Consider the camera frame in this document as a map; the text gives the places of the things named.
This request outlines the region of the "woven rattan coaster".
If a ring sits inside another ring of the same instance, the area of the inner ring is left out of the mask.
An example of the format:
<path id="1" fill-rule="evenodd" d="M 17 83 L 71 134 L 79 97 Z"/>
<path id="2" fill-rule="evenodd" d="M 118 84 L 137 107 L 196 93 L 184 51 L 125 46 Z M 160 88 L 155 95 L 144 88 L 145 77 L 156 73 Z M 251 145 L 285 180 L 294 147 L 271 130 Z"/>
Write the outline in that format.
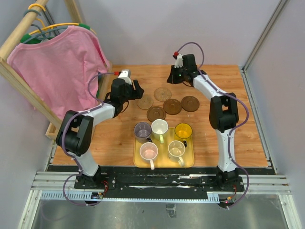
<path id="1" fill-rule="evenodd" d="M 153 99 L 149 95 L 143 95 L 141 99 L 138 100 L 137 106 L 140 109 L 148 110 L 153 105 Z"/>
<path id="2" fill-rule="evenodd" d="M 171 93 L 170 89 L 168 89 L 166 87 L 160 87 L 154 91 L 155 99 L 160 102 L 165 102 L 165 101 L 169 100 L 171 98 L 171 96 L 172 96 L 172 93 Z"/>

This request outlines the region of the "brown wooden coaster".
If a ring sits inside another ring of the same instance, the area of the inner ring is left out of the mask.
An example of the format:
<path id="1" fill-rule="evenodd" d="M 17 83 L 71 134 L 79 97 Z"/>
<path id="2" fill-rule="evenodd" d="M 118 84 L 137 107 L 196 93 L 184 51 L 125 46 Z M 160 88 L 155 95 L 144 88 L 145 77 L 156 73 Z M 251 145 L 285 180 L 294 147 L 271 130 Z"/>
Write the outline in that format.
<path id="1" fill-rule="evenodd" d="M 194 96 L 185 96 L 181 100 L 182 108 L 188 112 L 195 112 L 199 109 L 200 103 L 199 100 Z"/>
<path id="2" fill-rule="evenodd" d="M 153 106 L 153 107 L 149 108 L 146 115 L 147 115 L 147 119 L 150 122 L 153 122 L 157 119 L 164 120 L 166 118 L 165 110 L 159 106 Z"/>
<path id="3" fill-rule="evenodd" d="M 177 99 L 168 99 L 163 103 L 163 109 L 169 115 L 177 115 L 181 112 L 182 105 Z"/>

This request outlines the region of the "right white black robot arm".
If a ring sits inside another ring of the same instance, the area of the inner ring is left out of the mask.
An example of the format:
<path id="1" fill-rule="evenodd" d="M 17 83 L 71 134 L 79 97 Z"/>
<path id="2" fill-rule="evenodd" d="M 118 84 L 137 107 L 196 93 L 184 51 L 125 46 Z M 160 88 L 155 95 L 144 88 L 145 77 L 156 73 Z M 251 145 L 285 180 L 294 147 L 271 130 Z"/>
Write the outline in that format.
<path id="1" fill-rule="evenodd" d="M 236 95 L 228 94 L 213 83 L 209 76 L 197 67 L 193 54 L 182 55 L 175 52 L 173 57 L 175 64 L 171 66 L 167 82 L 189 83 L 210 101 L 209 122 L 216 131 L 219 148 L 217 174 L 212 184 L 226 191 L 233 187 L 239 177 L 234 152 L 234 134 L 239 121 Z"/>

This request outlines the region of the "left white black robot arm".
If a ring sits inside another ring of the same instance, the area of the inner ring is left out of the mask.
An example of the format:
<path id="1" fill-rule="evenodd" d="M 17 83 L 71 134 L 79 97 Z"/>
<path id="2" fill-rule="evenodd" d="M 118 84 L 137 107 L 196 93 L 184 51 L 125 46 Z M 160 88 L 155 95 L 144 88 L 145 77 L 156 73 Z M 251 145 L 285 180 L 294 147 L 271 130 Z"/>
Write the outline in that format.
<path id="1" fill-rule="evenodd" d="M 79 173 L 75 188 L 97 189 L 102 185 L 100 166 L 90 152 L 93 128 L 103 121 L 117 117 L 123 112 L 123 105 L 130 100 L 141 99 L 144 90 L 138 80 L 127 83 L 122 78 L 112 81 L 111 91 L 105 101 L 85 111 L 66 112 L 56 144 L 77 164 Z"/>

